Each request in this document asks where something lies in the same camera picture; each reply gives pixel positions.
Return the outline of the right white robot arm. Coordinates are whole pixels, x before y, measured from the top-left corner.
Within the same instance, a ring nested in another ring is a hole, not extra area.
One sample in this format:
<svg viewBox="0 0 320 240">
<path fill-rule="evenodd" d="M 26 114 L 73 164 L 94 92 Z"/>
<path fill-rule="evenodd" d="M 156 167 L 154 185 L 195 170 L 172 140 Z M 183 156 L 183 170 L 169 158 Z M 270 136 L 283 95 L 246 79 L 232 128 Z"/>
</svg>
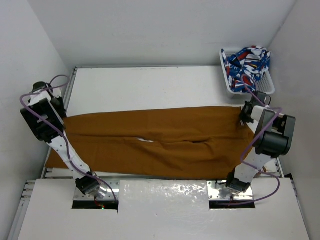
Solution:
<svg viewBox="0 0 320 240">
<path fill-rule="evenodd" d="M 242 124 L 257 122 L 252 142 L 241 154 L 241 163 L 227 176 L 225 187 L 235 194 L 244 193 L 262 168 L 271 160 L 285 156 L 291 149 L 296 118 L 282 114 L 280 108 L 265 103 L 267 94 L 253 92 L 239 119 Z"/>
</svg>

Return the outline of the brown trousers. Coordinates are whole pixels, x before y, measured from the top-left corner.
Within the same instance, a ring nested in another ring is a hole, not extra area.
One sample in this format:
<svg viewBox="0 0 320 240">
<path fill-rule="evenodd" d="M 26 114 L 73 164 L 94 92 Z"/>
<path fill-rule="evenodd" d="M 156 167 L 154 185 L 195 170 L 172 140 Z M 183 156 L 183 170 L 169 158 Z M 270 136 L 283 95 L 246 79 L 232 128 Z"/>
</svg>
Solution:
<svg viewBox="0 0 320 240">
<path fill-rule="evenodd" d="M 90 113 L 64 119 L 80 158 L 97 172 L 169 179 L 224 179 L 253 131 L 239 107 Z"/>
</svg>

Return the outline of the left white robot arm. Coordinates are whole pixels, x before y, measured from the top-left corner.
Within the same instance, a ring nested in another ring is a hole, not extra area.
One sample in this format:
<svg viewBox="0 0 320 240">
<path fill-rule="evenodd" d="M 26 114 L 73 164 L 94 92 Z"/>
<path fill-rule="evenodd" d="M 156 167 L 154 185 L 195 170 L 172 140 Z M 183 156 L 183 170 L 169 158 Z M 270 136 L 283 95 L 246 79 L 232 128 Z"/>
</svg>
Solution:
<svg viewBox="0 0 320 240">
<path fill-rule="evenodd" d="M 64 124 L 67 115 L 60 87 L 36 82 L 32 92 L 20 97 L 20 103 L 23 106 L 20 113 L 33 135 L 58 154 L 71 171 L 76 188 L 96 201 L 104 199 L 111 187 L 80 158 L 68 140 Z"/>
</svg>

